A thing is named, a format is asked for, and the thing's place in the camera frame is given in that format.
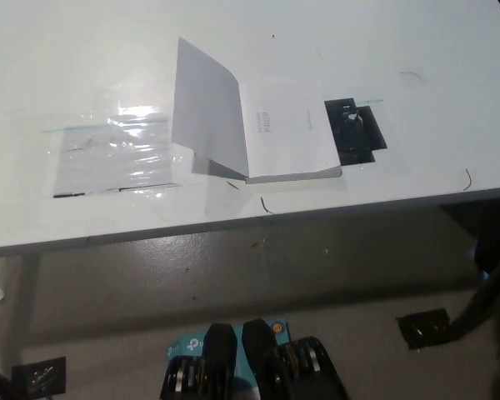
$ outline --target gray floor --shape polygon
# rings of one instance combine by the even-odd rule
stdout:
[[[154,399],[178,335],[283,316],[325,343],[352,399],[499,399],[500,312],[421,352],[395,321],[455,316],[478,283],[472,248],[433,208],[3,258],[0,370],[64,355],[57,398]]]

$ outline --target open booklet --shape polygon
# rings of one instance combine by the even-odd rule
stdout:
[[[265,183],[341,175],[317,82],[239,84],[220,63],[180,38],[172,141]]]

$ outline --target table surface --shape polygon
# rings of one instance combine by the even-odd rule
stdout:
[[[246,185],[173,145],[174,185],[54,199],[63,134],[43,131],[136,106],[170,117],[178,37],[239,81],[318,78],[326,99],[369,103],[388,149],[340,178]],[[0,2],[0,254],[242,226],[272,216],[264,203],[279,218],[494,189],[495,0]]]

